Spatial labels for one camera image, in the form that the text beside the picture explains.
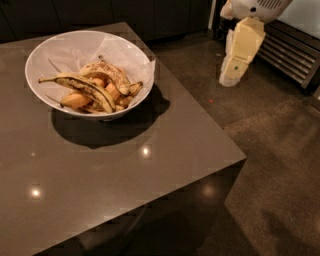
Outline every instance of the concrete floor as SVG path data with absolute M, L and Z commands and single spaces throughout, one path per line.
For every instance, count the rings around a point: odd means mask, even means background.
M 248 156 L 201 245 L 180 255 L 320 255 L 320 115 L 310 96 L 260 58 L 222 87 L 224 45 L 205 35 L 151 49 Z

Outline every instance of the glossy table top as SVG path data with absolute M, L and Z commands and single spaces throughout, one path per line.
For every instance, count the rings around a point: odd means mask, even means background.
M 155 58 L 125 23 L 95 28 Z M 121 119 L 74 119 L 24 75 L 46 38 L 0 45 L 0 255 L 33 255 L 245 159 L 157 60 L 155 85 Z

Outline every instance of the dark cabinet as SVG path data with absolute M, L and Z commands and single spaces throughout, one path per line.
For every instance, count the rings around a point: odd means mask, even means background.
M 18 40 L 62 31 L 51 0 L 7 0 L 1 10 Z
M 53 0 L 53 3 L 64 32 L 113 23 L 111 0 Z
M 144 41 L 206 30 L 212 0 L 1 0 L 0 42 L 126 22 Z
M 6 21 L 2 11 L 0 10 L 0 43 L 14 41 L 15 37 Z
M 153 0 L 112 0 L 115 22 L 126 22 L 145 41 L 154 39 Z
M 211 0 L 190 0 L 188 32 L 204 31 L 208 28 Z
M 154 0 L 155 38 L 188 32 L 190 1 Z

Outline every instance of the bowl rim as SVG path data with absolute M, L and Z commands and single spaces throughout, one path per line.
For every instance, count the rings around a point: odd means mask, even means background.
M 57 35 L 54 35 L 54 36 L 51 36 L 49 38 L 47 38 L 45 41 L 41 42 L 38 46 L 36 46 L 36 48 L 34 48 L 32 50 L 32 52 L 29 54 L 28 58 L 27 58 L 27 61 L 26 61 L 26 64 L 25 64 L 25 77 L 26 77 L 26 80 L 27 80 L 27 83 L 28 83 L 28 86 L 29 88 L 32 90 L 32 92 L 45 104 L 47 104 L 48 106 L 56 109 L 56 110 L 59 110 L 59 111 L 62 111 L 64 113 L 67 113 L 69 115 L 72 115 L 72 116 L 76 116 L 76 117 L 80 117 L 80 118 L 85 118 L 85 119 L 92 119 L 92 120 L 108 120 L 108 119 L 117 119 L 117 118 L 120 118 L 121 116 L 123 116 L 124 114 L 126 114 L 127 112 L 129 112 L 130 110 L 134 109 L 135 107 L 137 107 L 142 101 L 145 100 L 145 98 L 149 95 L 150 91 L 152 90 L 152 87 L 153 87 L 153 83 L 154 83 L 154 75 L 152 76 L 152 80 L 150 81 L 152 84 L 151 84 L 151 87 L 150 87 L 150 90 L 147 91 L 147 93 L 141 97 L 141 99 L 136 102 L 134 105 L 132 105 L 130 108 L 126 108 L 124 110 L 120 110 L 120 111 L 117 111 L 117 112 L 113 112 L 113 113 L 99 113 L 99 114 L 95 114 L 95 113 L 80 113 L 80 112 L 76 112 L 76 111 L 73 111 L 73 112 L 70 112 L 68 111 L 67 109 L 69 108 L 62 108 L 62 107 L 58 107 L 57 105 L 54 105 L 53 103 L 50 103 L 48 101 L 45 101 L 43 99 L 43 96 L 41 96 L 37 90 L 35 90 L 35 88 L 31 85 L 31 82 L 30 82 L 30 79 L 29 79 L 29 76 L 28 76 L 28 69 L 30 68 L 30 62 L 32 60 L 32 57 L 34 55 L 35 52 L 38 51 L 38 49 L 40 49 L 41 47 L 43 47 L 45 44 L 47 44 L 49 41 L 52 41 L 54 39 L 56 39 L 57 37 L 60 37 L 60 36 L 64 36 L 64 35 L 70 35 L 70 34 L 78 34 L 78 33 L 95 33 L 95 34 L 103 34 L 103 35 L 108 35 L 108 36 L 111 36 L 113 38 L 116 38 L 116 39 L 120 39 L 120 40 L 123 40 L 125 41 L 126 43 L 130 44 L 131 46 L 133 46 L 134 48 L 136 48 L 136 50 L 140 51 L 140 53 L 142 54 L 142 56 L 145 58 L 145 60 L 148 60 L 149 62 L 150 59 L 148 58 L 148 56 L 137 46 L 135 45 L 134 43 L 128 41 L 127 39 L 123 38 L 123 37 L 120 37 L 120 36 L 117 36 L 117 35 L 114 35 L 114 34 L 111 34 L 111 33 L 107 33 L 107 32 L 102 32 L 102 31 L 95 31 L 95 30 L 79 30 L 79 31 L 70 31 L 70 32 L 65 32 L 65 33 L 60 33 L 60 34 L 57 34 Z

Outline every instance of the metal grille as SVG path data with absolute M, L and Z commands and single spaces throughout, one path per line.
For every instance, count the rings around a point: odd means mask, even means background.
M 282 0 L 258 0 L 258 4 L 266 9 L 275 9 L 282 4 Z
M 320 52 L 266 26 L 266 37 L 258 55 L 306 89 L 320 65 Z

